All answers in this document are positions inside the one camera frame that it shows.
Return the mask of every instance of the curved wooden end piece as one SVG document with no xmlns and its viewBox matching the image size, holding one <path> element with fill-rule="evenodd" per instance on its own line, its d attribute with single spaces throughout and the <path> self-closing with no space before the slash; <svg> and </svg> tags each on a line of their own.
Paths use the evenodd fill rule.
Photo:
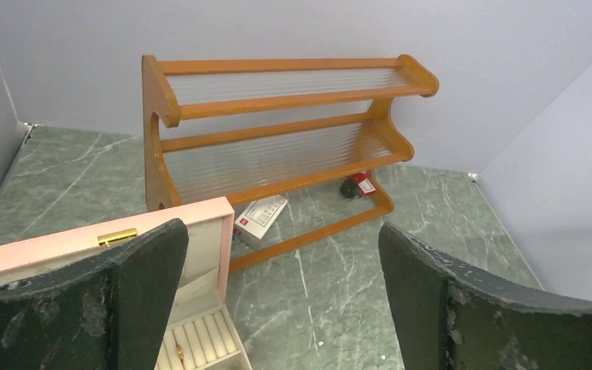
<svg viewBox="0 0 592 370">
<path fill-rule="evenodd" d="M 154 56 L 142 56 L 142 96 L 144 111 L 155 112 L 166 127 L 178 127 L 180 108 L 162 66 Z"/>
<path fill-rule="evenodd" d="M 149 212 L 182 204 L 164 162 L 159 126 L 157 113 L 151 113 L 144 120 L 144 184 Z"/>
<path fill-rule="evenodd" d="M 144 181 L 149 211 L 181 204 L 164 162 L 160 145 L 160 120 L 166 127 L 178 126 L 180 109 L 161 65 L 154 56 L 142 57 L 144 115 Z"/>
<path fill-rule="evenodd" d="M 413 85 L 429 87 L 429 93 L 421 94 L 424 98 L 434 96 L 439 91 L 439 79 L 412 56 L 403 54 L 398 57 L 403 66 L 403 78 Z"/>
<path fill-rule="evenodd" d="M 385 189 L 380 185 L 378 180 L 373 175 L 373 171 L 368 174 L 368 179 L 373 184 L 375 188 L 375 193 L 371 195 L 373 202 L 375 203 L 377 208 L 383 209 L 386 214 L 392 212 L 394 210 L 394 201 L 392 198 L 387 194 Z"/>
<path fill-rule="evenodd" d="M 382 137 L 392 153 L 399 154 L 402 162 L 414 158 L 414 146 L 396 129 L 392 121 L 391 99 L 377 99 L 371 103 L 368 113 L 374 117 L 375 125 L 382 132 Z"/>
</svg>

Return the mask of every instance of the clear ribbed shelf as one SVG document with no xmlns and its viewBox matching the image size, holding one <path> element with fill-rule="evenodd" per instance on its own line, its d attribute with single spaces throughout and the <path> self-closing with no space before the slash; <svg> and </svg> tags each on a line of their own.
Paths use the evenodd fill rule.
<svg viewBox="0 0 592 370">
<path fill-rule="evenodd" d="M 167 78 L 180 105 L 408 85 L 393 68 L 247 72 Z"/>
<path fill-rule="evenodd" d="M 372 124 L 204 146 L 165 153 L 164 158 L 181 200 L 188 204 L 391 154 Z"/>
</svg>

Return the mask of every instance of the scratched black surface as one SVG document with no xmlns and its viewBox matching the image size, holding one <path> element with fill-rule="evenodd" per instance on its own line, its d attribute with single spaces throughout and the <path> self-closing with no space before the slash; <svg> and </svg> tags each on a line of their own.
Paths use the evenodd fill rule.
<svg viewBox="0 0 592 370">
<path fill-rule="evenodd" d="M 407 370 L 592 369 L 592 301 L 504 280 L 390 223 L 378 248 Z"/>
<path fill-rule="evenodd" d="M 172 220 L 0 287 L 0 369 L 151 369 L 187 252 Z"/>
</svg>

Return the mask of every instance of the pink jewelry box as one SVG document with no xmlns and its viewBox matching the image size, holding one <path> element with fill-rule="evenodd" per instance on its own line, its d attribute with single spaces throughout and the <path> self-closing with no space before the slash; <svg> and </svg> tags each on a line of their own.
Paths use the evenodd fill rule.
<svg viewBox="0 0 592 370">
<path fill-rule="evenodd" d="M 251 370 L 224 304 L 234 223 L 225 197 L 1 245 L 0 286 L 96 254 L 174 218 L 186 224 L 190 242 L 155 369 Z"/>
</svg>

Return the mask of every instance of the wooden rack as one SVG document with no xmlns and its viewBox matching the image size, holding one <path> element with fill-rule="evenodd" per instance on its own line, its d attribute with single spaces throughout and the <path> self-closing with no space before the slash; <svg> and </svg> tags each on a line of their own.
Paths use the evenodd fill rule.
<svg viewBox="0 0 592 370">
<path fill-rule="evenodd" d="M 266 82 L 257 82 L 257 76 Z M 146 205 L 149 211 L 225 196 L 234 205 L 344 179 L 414 156 L 390 118 L 398 96 L 433 96 L 437 78 L 409 55 L 390 59 L 159 62 L 142 58 Z M 371 100 L 366 113 L 162 140 L 159 123 Z M 232 271 L 292 251 L 393 210 L 375 208 L 234 259 Z"/>
</svg>

